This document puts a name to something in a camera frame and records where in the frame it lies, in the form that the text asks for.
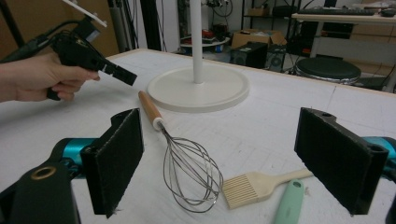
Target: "chair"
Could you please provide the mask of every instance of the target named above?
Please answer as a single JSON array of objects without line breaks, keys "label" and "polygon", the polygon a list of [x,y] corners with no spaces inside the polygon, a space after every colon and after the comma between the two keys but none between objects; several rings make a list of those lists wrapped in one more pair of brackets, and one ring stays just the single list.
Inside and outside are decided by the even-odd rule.
[{"label": "chair", "polygon": [[361,70],[352,63],[333,58],[306,58],[296,63],[296,72],[303,77],[351,85],[358,81]]}]

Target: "white round base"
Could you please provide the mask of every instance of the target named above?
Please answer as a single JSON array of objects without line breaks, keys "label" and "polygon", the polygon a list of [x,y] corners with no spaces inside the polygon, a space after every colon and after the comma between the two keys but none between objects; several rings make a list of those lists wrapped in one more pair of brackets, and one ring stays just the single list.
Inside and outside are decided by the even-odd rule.
[{"label": "white round base", "polygon": [[201,84],[193,81],[193,68],[179,68],[155,77],[148,94],[160,107],[176,112],[202,113],[226,109],[248,97],[248,78],[232,69],[203,66]]}]

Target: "wooden whisk handle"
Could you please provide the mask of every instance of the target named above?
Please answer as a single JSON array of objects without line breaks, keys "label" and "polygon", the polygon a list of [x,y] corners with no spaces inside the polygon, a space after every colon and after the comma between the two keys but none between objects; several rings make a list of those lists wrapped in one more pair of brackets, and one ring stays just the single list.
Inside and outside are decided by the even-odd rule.
[{"label": "wooden whisk handle", "polygon": [[139,92],[139,99],[152,126],[155,130],[160,131],[161,127],[158,125],[158,122],[163,124],[163,117],[161,116],[160,111],[158,111],[155,104],[152,103],[151,99],[144,91]]}]

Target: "black foam pad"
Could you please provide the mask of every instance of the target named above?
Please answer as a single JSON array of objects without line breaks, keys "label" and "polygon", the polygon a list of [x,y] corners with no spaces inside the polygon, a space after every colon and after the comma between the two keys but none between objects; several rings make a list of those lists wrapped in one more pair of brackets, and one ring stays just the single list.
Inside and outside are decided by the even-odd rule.
[{"label": "black foam pad", "polygon": [[351,215],[366,215],[389,152],[335,121],[331,114],[301,108],[294,150]]},{"label": "black foam pad", "polygon": [[115,115],[111,123],[80,152],[93,211],[107,217],[117,208],[144,151],[138,108]]},{"label": "black foam pad", "polygon": [[302,59],[297,62],[297,67],[305,74],[322,78],[352,79],[361,76],[361,70],[354,64],[331,58]]}]

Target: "brush bristles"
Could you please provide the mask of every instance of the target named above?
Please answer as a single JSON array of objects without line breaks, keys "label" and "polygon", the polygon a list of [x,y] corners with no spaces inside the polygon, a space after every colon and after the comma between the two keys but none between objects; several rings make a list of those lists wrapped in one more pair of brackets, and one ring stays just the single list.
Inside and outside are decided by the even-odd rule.
[{"label": "brush bristles", "polygon": [[258,199],[258,194],[246,175],[224,181],[222,189],[230,209],[255,203]]}]

